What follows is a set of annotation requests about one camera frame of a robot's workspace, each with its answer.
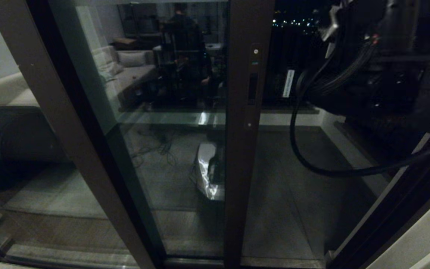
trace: label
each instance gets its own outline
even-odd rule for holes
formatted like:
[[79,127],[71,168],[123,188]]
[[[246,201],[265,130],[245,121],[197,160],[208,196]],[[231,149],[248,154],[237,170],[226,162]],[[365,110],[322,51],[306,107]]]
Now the label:
[[286,74],[286,81],[285,81],[285,89],[283,90],[283,98],[289,98],[290,93],[292,92],[292,84],[293,84],[293,78],[295,77],[295,70],[288,70],[288,73]]

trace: pillow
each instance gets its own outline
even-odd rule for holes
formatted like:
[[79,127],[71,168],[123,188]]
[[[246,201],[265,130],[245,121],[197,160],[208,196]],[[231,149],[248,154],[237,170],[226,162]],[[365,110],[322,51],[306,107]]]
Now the pillow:
[[97,53],[92,58],[94,58],[94,63],[98,69],[112,62],[111,56],[105,52]]
[[145,65],[145,53],[144,52],[119,52],[119,61],[125,67],[141,67]]
[[99,72],[106,72],[110,75],[117,75],[118,73],[121,73],[122,71],[124,71],[124,67],[121,66],[120,64],[114,63],[114,62],[108,63],[108,64],[101,66],[99,68]]
[[103,84],[106,84],[107,82],[116,79],[116,77],[109,74],[108,72],[99,72],[99,77]]

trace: cushion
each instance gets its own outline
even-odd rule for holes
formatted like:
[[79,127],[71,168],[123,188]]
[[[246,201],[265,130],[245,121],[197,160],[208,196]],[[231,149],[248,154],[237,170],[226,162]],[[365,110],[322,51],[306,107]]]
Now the cushion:
[[91,53],[92,53],[92,55],[97,55],[99,53],[106,53],[107,55],[109,55],[109,57],[112,59],[113,62],[118,61],[117,60],[117,52],[113,46],[106,46],[106,47],[97,48],[97,49],[94,49]]
[[103,84],[106,84],[107,82],[116,79],[116,77],[114,77],[113,75],[103,71],[99,71],[99,77]]
[[93,58],[98,69],[112,62],[112,58],[105,52],[97,53],[93,55]]
[[141,67],[145,65],[145,53],[126,53],[119,52],[119,61],[125,67]]
[[124,71],[107,82],[106,87],[112,87],[117,93],[139,83],[157,78],[157,68],[154,65],[124,68]]
[[117,75],[124,71],[124,67],[118,63],[111,62],[98,68],[99,72],[106,72],[110,75]]

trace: cable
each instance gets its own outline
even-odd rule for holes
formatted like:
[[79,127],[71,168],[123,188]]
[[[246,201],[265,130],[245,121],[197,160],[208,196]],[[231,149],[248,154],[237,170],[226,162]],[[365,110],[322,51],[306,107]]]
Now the cable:
[[345,84],[348,81],[348,79],[352,77],[352,75],[354,75],[358,70],[360,70],[360,68],[365,66],[365,64],[371,58],[374,50],[375,50],[375,44],[371,42],[364,44],[360,52],[358,53],[356,60],[353,61],[353,63],[351,63],[350,66],[345,68],[343,72],[338,74],[335,78],[331,79],[330,81],[322,80],[316,83],[315,85],[313,85],[313,88],[310,91],[317,96],[322,96],[322,95],[328,95],[333,91],[337,90],[339,87]]
[[304,95],[308,91],[309,87],[311,87],[312,83],[316,80],[316,78],[323,72],[323,70],[326,68],[326,66],[331,62],[331,59],[333,59],[335,51],[331,53],[329,58],[325,61],[325,63],[318,69],[318,71],[312,76],[312,78],[305,84],[302,90],[297,91],[298,95],[296,97],[295,106],[292,113],[292,119],[290,121],[290,142],[292,145],[292,150],[294,154],[297,156],[298,160],[300,160],[300,163],[307,167],[312,172],[315,172],[317,174],[321,174],[328,177],[362,177],[362,176],[369,176],[369,175],[375,175],[380,174],[383,172],[386,172],[387,170],[395,169],[395,168],[401,168],[408,166],[413,163],[420,162],[427,157],[430,157],[430,149],[424,150],[421,152],[414,153],[410,155],[409,157],[399,160],[396,162],[392,162],[385,165],[375,166],[375,167],[368,167],[368,168],[360,168],[360,169],[352,169],[352,170],[325,170],[319,167],[316,167],[309,163],[301,154],[297,143],[296,143],[296,137],[295,137],[295,126],[296,126],[296,116],[298,113],[298,110],[300,109],[300,104],[303,100]]
[[143,134],[141,131],[137,131],[137,133],[140,136],[150,136],[154,140],[159,141],[159,145],[153,148],[150,148],[148,146],[143,146],[138,151],[131,154],[130,157],[134,160],[135,162],[134,166],[136,168],[142,166],[142,164],[144,163],[143,156],[152,151],[157,152],[159,155],[165,156],[167,163],[170,166],[172,167],[177,166],[177,163],[178,163],[177,157],[170,152],[170,149],[172,148],[172,142],[174,141],[174,137],[177,135],[176,130],[173,130],[170,136],[167,136],[166,133],[154,133],[153,131],[150,131],[149,134]]

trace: sofa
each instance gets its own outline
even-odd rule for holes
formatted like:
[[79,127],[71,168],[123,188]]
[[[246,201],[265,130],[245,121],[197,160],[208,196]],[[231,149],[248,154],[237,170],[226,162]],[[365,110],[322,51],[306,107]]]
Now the sofa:
[[0,78],[0,106],[39,107],[21,72]]
[[92,56],[115,114],[136,102],[141,94],[137,86],[158,76],[153,51],[116,51],[106,46],[93,50]]

